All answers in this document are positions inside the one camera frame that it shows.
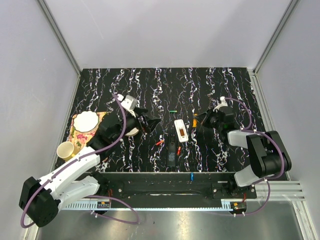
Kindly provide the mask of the white remote control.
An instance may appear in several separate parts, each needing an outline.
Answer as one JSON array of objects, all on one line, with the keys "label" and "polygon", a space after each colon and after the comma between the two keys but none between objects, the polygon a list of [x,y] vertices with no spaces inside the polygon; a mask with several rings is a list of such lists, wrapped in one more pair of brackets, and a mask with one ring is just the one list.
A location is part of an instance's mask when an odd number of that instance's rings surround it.
[{"label": "white remote control", "polygon": [[175,130],[180,143],[185,143],[189,140],[188,133],[184,121],[182,119],[177,119],[174,121]]}]

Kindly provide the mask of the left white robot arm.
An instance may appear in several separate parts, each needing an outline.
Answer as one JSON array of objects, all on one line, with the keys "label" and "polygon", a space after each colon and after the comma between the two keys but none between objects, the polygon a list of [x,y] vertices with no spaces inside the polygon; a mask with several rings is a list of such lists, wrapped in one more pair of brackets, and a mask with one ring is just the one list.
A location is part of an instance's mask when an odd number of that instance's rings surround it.
[{"label": "left white robot arm", "polygon": [[38,227],[44,227],[69,204],[88,196],[107,195],[107,181],[101,174],[92,173],[82,180],[78,177],[105,160],[129,132],[151,133],[161,122],[160,118],[149,118],[145,108],[137,107],[129,112],[121,107],[120,111],[121,116],[115,112],[105,114],[94,136],[70,160],[39,179],[31,176],[23,183],[18,203],[23,211],[22,228],[31,226],[25,224],[25,217]]}]

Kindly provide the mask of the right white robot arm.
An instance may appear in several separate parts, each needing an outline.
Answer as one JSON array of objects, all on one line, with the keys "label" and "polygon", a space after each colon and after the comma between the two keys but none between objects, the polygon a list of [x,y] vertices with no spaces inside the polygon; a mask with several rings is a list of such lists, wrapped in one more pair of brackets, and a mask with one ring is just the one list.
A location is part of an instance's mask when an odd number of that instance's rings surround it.
[{"label": "right white robot arm", "polygon": [[230,106],[208,109],[194,119],[203,127],[218,132],[221,141],[229,146],[248,150],[249,166],[236,172],[227,186],[228,194],[239,198],[247,186],[265,178],[277,179],[292,169],[292,161],[279,133],[259,132],[236,128],[235,114]]}]

